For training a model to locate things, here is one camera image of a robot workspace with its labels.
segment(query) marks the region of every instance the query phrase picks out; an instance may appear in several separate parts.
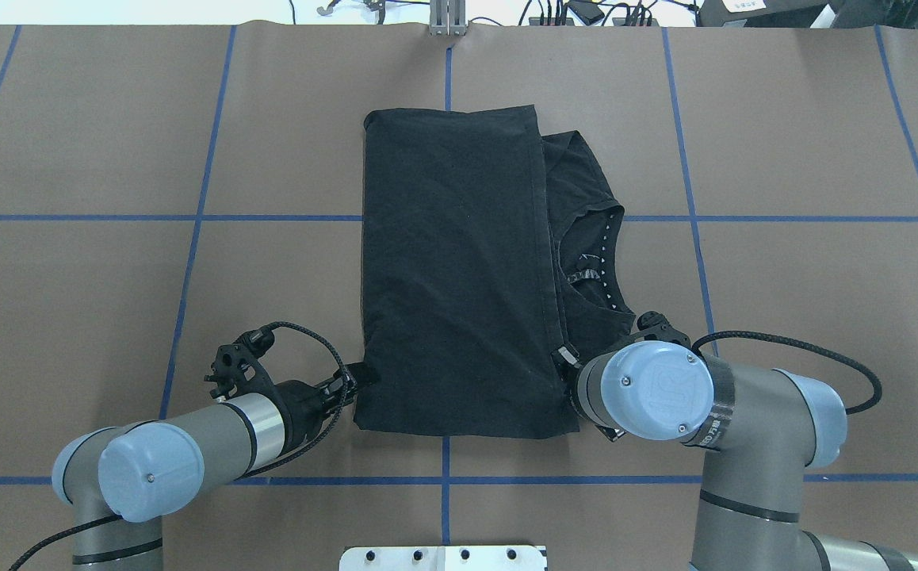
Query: blue cap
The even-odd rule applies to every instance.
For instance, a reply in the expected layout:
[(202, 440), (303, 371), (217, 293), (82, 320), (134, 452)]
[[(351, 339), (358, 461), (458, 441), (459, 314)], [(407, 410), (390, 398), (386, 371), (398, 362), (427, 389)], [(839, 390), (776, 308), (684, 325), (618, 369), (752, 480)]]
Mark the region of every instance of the blue cap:
[(50, 471), (50, 487), (54, 489), (54, 494), (57, 494), (58, 498), (65, 504), (71, 505), (71, 500), (68, 499), (68, 495), (64, 492), (64, 470), (67, 470), (68, 462), (71, 461), (71, 456), (75, 456), (75, 451), (78, 450), (79, 446), (85, 444), (86, 440), (100, 434), (101, 431), (110, 429), (112, 429), (112, 427), (102, 427), (100, 430), (91, 431), (89, 434), (83, 434), (75, 440), (68, 442), (68, 445), (57, 455), (57, 459), (54, 460), (54, 467)]
[(610, 418), (648, 440), (673, 440), (698, 430), (713, 409), (713, 377), (687, 347), (640, 341), (610, 358), (600, 379)]
[(808, 412), (811, 412), (811, 423), (815, 427), (815, 456), (807, 467), (820, 469), (829, 466), (840, 456), (840, 448), (847, 441), (847, 409), (843, 407), (843, 399), (832, 387), (817, 379), (783, 369), (774, 371), (793, 381), (808, 404)]
[(147, 423), (112, 440), (100, 455), (100, 492), (125, 521), (173, 513), (198, 494), (205, 477), (201, 448), (170, 423)]

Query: folded black cloth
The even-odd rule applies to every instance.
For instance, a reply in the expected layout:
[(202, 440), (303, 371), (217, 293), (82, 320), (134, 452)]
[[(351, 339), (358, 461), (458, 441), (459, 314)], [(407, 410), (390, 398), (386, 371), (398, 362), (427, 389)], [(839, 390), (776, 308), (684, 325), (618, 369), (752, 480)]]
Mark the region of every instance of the folded black cloth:
[(623, 208), (579, 133), (533, 107), (368, 115), (361, 429), (578, 431), (571, 368), (630, 333), (614, 275)]

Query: white metal plate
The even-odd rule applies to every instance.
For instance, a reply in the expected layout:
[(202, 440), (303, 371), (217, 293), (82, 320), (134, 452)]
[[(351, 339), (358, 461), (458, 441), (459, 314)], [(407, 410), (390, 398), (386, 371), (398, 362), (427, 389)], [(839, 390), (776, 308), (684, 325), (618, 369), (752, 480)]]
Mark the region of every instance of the white metal plate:
[(547, 571), (545, 546), (349, 548), (339, 571)]

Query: white label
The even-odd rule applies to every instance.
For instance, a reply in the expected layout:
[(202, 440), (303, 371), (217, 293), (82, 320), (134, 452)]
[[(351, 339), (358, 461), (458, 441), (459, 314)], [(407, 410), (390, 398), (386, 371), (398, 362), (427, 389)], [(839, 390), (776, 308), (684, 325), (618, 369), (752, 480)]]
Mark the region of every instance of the white label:
[(727, 7), (728, 12), (752, 12), (764, 10), (766, 0), (723, 0), (723, 5)]

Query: black band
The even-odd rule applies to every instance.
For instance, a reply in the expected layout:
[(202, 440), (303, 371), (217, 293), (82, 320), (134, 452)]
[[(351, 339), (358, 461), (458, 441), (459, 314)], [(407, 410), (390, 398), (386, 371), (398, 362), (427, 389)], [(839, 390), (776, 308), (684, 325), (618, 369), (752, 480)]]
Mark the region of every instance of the black band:
[(104, 561), (114, 561), (115, 559), (124, 559), (125, 557), (151, 552), (151, 550), (162, 548), (162, 546), (163, 538), (158, 538), (154, 542), (143, 543), (143, 545), (134, 546), (133, 548), (108, 550), (108, 552), (96, 553), (93, 555), (75, 555), (71, 557), (71, 564), (89, 565), (90, 563), (104, 563)]
[(706, 366), (713, 377), (713, 408), (705, 423), (695, 431), (695, 436), (684, 445), (719, 451), (717, 444), (734, 417), (734, 373), (726, 362), (715, 358), (706, 360)]
[(255, 459), (258, 458), (258, 437), (255, 436), (255, 427), (252, 425), (251, 420), (248, 419), (248, 416), (245, 415), (244, 411), (241, 411), (240, 408), (229, 404), (228, 402), (220, 402), (226, 408), (230, 408), (231, 411), (237, 412), (237, 416), (240, 416), (241, 420), (244, 422), (244, 427), (248, 429), (248, 438), (251, 439), (251, 462), (248, 462), (248, 469), (251, 469), (252, 466), (255, 466)]
[(811, 545), (815, 546), (815, 552), (818, 553), (818, 563), (821, 563), (822, 571), (832, 571), (832, 565), (829, 565), (828, 553), (825, 553), (822, 542), (819, 542), (818, 538), (815, 534), (812, 534), (811, 531), (805, 531), (804, 535), (807, 535), (808, 538), (811, 539)]
[(713, 504), (713, 506), (718, 506), (730, 511), (736, 511), (737, 513), (743, 513), (744, 515), (757, 517), (759, 519), (778, 521), (779, 523), (797, 523), (798, 518), (801, 516), (799, 513), (792, 513), (789, 511), (775, 511), (766, 508), (760, 508), (759, 506), (752, 506), (750, 504), (735, 502), (734, 500), (729, 500), (723, 496), (717, 496), (716, 494), (707, 492), (706, 490), (699, 492), (698, 498), (703, 502)]
[(876, 550), (878, 555), (882, 556), (882, 560), (885, 561), (885, 566), (889, 568), (889, 571), (913, 571), (913, 564), (906, 559), (904, 554), (897, 552), (897, 550), (886, 548), (886, 546), (871, 545), (871, 543), (868, 542), (861, 543)]

